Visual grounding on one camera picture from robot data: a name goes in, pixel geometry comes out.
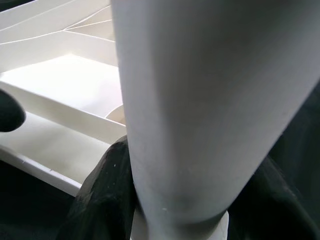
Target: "black object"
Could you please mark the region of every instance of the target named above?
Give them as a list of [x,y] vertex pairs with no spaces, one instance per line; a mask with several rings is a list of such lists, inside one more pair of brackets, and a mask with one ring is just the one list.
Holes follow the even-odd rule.
[[11,132],[26,120],[26,113],[20,104],[0,89],[0,132]]
[[319,240],[320,231],[267,157],[229,208],[229,240]]
[[73,200],[0,160],[0,240],[54,240]]
[[320,240],[320,83],[228,211],[229,240]]
[[34,0],[0,0],[0,12],[32,1]]
[[129,240],[136,198],[123,137],[84,181],[57,240]]

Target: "white plastic panel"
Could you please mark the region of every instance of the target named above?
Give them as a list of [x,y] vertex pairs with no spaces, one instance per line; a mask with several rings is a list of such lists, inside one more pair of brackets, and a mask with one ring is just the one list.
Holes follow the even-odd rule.
[[22,154],[12,151],[3,145],[0,145],[0,159],[71,196],[75,197],[81,188],[81,183],[43,166]]
[[0,81],[100,117],[122,104],[118,68],[74,55],[4,72]]
[[82,27],[82,26],[90,25],[90,24],[101,23],[104,21],[109,21],[111,19],[112,19],[112,12],[111,12],[111,6],[109,5],[107,7],[104,7],[103,9],[95,12],[91,16],[81,20],[80,22],[72,24],[67,29]]
[[114,41],[69,31],[59,31],[27,40],[0,44],[0,73],[74,54],[117,66]]
[[0,30],[42,14],[73,0],[34,0],[0,12]]
[[102,39],[115,40],[115,33],[112,20],[103,21],[99,23],[91,23],[89,25],[69,28],[69,32],[86,34]]
[[15,97],[26,111],[92,138],[106,143],[113,143],[126,135],[126,128],[114,121],[64,105],[4,82],[0,82],[0,88]]
[[27,112],[22,127],[0,133],[0,145],[83,183],[110,143]]
[[90,1],[90,4],[87,0],[72,0],[0,30],[0,43],[34,38],[61,31],[108,5],[108,0],[93,0]]

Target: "white cylindrical tube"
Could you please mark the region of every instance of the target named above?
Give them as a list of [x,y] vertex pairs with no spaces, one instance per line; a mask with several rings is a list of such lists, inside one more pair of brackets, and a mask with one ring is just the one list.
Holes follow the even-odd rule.
[[150,240],[208,239],[320,76],[320,2],[113,0]]

